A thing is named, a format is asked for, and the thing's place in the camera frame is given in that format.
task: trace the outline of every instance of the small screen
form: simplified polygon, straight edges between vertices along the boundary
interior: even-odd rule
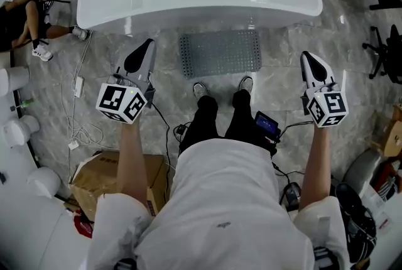
[[[263,116],[258,116],[256,123],[257,126],[259,126],[260,128],[264,129],[272,135],[276,135],[276,130],[278,126],[274,122],[267,120],[267,118]]]

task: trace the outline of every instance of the white shoe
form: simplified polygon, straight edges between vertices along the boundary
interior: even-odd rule
[[[199,101],[202,96],[208,96],[209,95],[208,89],[206,88],[206,86],[204,86],[200,82],[197,82],[197,83],[194,84],[193,91],[194,91],[194,96],[195,96],[197,101]]]
[[[249,94],[251,94],[251,91],[253,90],[253,78],[251,77],[244,77],[241,81],[240,81],[240,85],[239,85],[239,90],[246,90],[249,92]]]
[[[79,26],[74,26],[72,34],[81,40],[85,40],[88,37],[88,31],[81,29]]]
[[[53,58],[53,55],[48,51],[43,45],[39,44],[35,49],[32,50],[32,55],[34,57],[39,57],[43,62],[48,62]]]

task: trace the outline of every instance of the power strip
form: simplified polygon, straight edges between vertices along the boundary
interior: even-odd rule
[[[74,88],[74,96],[76,96],[76,98],[81,97],[83,87],[84,87],[84,78],[78,76],[77,79],[75,79],[75,88]]]

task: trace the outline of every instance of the tiled floor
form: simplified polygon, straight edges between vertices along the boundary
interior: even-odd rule
[[[77,0],[72,1],[72,19],[75,19]],[[313,21],[295,24],[287,28],[259,30],[263,67],[252,73],[254,90],[252,110],[263,111],[277,120],[281,128],[298,121],[305,121],[300,96],[303,92],[300,72],[300,53],[309,50],[330,63],[336,76],[341,78],[347,70],[347,99],[350,114],[343,124],[332,129],[332,169],[341,177],[352,160],[367,144],[364,138],[370,134],[375,110],[390,111],[390,104],[402,96],[402,88],[393,85],[387,77],[368,79],[375,56],[361,48],[361,43],[373,37],[370,25],[380,28],[387,36],[391,24],[402,31],[402,11],[368,11],[370,0],[323,0],[323,12]],[[68,24],[69,11],[65,6],[52,8],[52,22]],[[197,31],[219,30],[216,26],[197,28]],[[192,120],[196,101],[192,95],[195,80],[186,80],[180,69],[178,37],[181,29],[165,30],[150,34],[157,41],[158,56],[153,77],[156,96],[155,104],[166,117],[171,129]],[[120,126],[104,118],[95,110],[97,94],[102,82],[111,72],[118,57],[133,50],[136,43],[147,35],[134,38],[103,35],[94,32],[80,75],[84,77],[84,94],[75,104],[75,119],[95,140],[103,132],[101,145],[119,146]],[[50,48],[55,57],[49,63],[32,59],[30,50],[17,54],[18,62],[27,61],[31,70],[31,83],[24,87],[24,99],[33,97],[35,103],[26,112],[37,117],[41,131],[32,135],[31,142],[42,165],[53,168],[66,183],[69,175],[67,164],[69,143],[67,137],[67,113],[72,113],[72,72],[81,57],[85,42],[68,36],[51,41]],[[217,126],[220,134],[228,127],[233,108],[231,95],[244,74],[203,77],[204,82],[219,103]],[[165,154],[165,125],[155,110],[147,110],[141,118],[141,137],[145,153]],[[307,162],[312,141],[313,126],[289,129],[279,144],[273,161],[283,170],[302,170]],[[177,162],[178,143],[169,135],[169,151],[172,163]],[[81,146],[71,152],[72,168],[99,149],[98,145]],[[301,182],[293,174],[293,180]]]

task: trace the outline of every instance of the white shirt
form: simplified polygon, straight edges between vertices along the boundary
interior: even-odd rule
[[[171,198],[153,220],[127,195],[99,198],[87,269],[113,269],[127,257],[140,270],[313,269],[313,244],[349,267],[336,198],[304,208],[294,223],[278,201],[265,149],[228,139],[195,144],[179,157]]]

